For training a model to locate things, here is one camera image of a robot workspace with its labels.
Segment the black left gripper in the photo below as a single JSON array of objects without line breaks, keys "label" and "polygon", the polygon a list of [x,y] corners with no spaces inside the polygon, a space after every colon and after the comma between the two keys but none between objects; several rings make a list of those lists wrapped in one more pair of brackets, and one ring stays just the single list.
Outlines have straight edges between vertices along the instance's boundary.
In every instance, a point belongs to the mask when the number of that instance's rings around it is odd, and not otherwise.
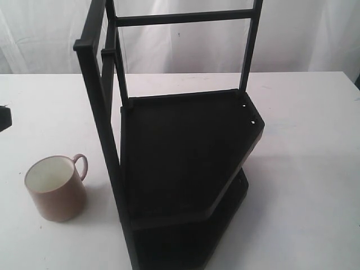
[{"label": "black left gripper", "polygon": [[12,125],[11,109],[7,106],[0,106],[0,132]]}]

